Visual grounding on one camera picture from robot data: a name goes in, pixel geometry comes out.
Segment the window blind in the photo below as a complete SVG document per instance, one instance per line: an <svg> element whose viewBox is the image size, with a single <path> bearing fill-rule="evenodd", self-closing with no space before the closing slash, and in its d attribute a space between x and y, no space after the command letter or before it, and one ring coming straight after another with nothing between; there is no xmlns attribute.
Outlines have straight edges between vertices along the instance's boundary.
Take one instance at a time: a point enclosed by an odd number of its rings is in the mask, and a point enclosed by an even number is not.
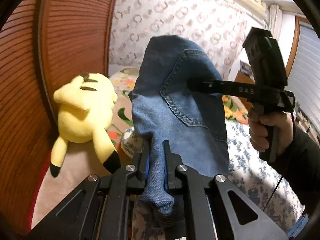
<svg viewBox="0 0 320 240"><path fill-rule="evenodd" d="M300 37L288 78L288 89L320 131L320 39L310 24L300 22Z"/></svg>

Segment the patterned curtain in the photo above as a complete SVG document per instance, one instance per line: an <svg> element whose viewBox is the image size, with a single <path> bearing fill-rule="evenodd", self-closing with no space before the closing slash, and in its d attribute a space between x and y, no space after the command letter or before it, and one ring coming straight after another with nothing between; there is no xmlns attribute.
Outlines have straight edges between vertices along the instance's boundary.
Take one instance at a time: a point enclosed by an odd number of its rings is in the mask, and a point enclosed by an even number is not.
<svg viewBox="0 0 320 240"><path fill-rule="evenodd" d="M244 12L224 0L116 0L110 64L140 67L152 36L196 42L227 79L245 39Z"/></svg>

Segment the human hand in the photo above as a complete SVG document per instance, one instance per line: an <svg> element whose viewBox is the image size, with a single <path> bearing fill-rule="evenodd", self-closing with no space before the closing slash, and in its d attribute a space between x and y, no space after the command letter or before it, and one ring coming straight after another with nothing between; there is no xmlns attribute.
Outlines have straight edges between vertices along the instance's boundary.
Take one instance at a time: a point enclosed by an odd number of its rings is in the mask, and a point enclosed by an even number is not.
<svg viewBox="0 0 320 240"><path fill-rule="evenodd" d="M266 139L268 132L264 125L279 127L277 155L281 156L293 140L293 126L290 114L273 112L259 116L252 107L248 112L248 118L250 141L253 148L259 152L264 152L269 148L269 143Z"/></svg>

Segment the bed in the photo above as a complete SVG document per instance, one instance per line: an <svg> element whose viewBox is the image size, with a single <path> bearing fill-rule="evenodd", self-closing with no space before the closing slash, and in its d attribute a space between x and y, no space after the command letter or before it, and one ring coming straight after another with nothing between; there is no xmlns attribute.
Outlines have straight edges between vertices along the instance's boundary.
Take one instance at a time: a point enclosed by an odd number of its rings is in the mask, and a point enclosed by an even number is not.
<svg viewBox="0 0 320 240"><path fill-rule="evenodd" d="M135 152L141 148L141 139L133 136L131 102L128 93L134 88L138 77L138 68L125 66L110 77L118 101L113 108L112 124L108 134L118 150L122 165L130 163ZM229 176L235 185L244 192L256 205L263 208L275 188L280 175L258 157L249 140L249 127L246 114L239 110L230 98L223 96L225 119L228 134L228 151L230 156ZM33 228L54 206L88 175L95 173L105 176L109 173L103 168L94 154L92 142L84 144L71 143L65 161L57 178L53 178L44 167L43 178L40 178L39 190L34 195L34 208L30 212L30 229ZM146 230L147 221L152 213L143 203L136 203L132 226L132 239L164 239L159 228ZM266 213L284 231L288 231L303 212L297 196L288 182L283 180L272 198Z"/></svg>

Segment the black handle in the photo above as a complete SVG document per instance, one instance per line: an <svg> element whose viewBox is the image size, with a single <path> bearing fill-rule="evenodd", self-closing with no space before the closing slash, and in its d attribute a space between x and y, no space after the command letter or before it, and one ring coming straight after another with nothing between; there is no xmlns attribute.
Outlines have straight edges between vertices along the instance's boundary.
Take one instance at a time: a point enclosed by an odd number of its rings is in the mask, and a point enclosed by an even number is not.
<svg viewBox="0 0 320 240"><path fill-rule="evenodd" d="M257 103L253 103L252 105L259 115L274 112L273 106L263 106ZM269 148L266 149L264 152L259 152L259 158L264 161L273 163L275 162L277 157L277 149L279 144L279 128L277 126L267 125L265 127L268 131L266 139L268 140Z"/></svg>
<svg viewBox="0 0 320 240"><path fill-rule="evenodd" d="M279 144L279 128L277 126L265 126L268 131L266 139L269 143L269 148L264 152L259 152L259 158L270 163L275 162L277 157L277 149Z"/></svg>

